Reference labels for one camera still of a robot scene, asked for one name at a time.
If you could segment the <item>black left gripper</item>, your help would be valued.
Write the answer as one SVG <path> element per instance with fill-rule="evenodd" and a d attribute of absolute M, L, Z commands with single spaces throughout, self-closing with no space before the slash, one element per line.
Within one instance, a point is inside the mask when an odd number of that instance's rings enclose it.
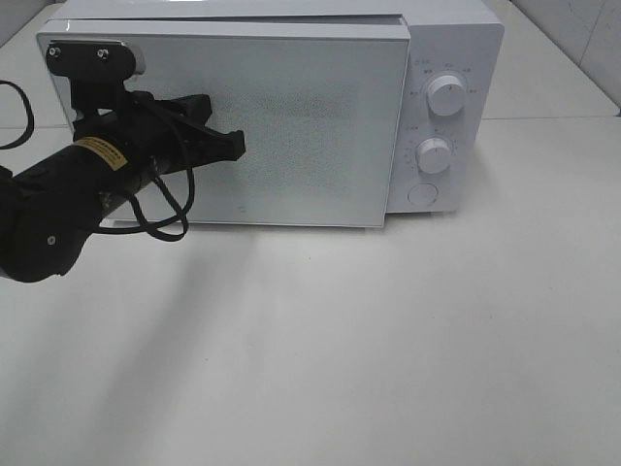
<path fill-rule="evenodd" d="M 74 180 L 145 180 L 153 172 L 172 174 L 245 154 L 243 131 L 219 133 L 206 126 L 212 116 L 207 94 L 157 100 L 149 92 L 128 92 L 123 110 L 74 120 Z"/>

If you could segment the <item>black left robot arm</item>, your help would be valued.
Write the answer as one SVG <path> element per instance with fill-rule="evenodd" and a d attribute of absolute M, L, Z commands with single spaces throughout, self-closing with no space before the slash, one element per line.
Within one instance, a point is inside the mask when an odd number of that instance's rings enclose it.
<path fill-rule="evenodd" d="M 245 153 L 243 131 L 210 129 L 211 114 L 205 94 L 156 100 L 125 91 L 110 112 L 81 121 L 69 146 L 18 174 L 3 168 L 2 277 L 63 276 L 93 234 L 181 240 L 195 168 Z"/>

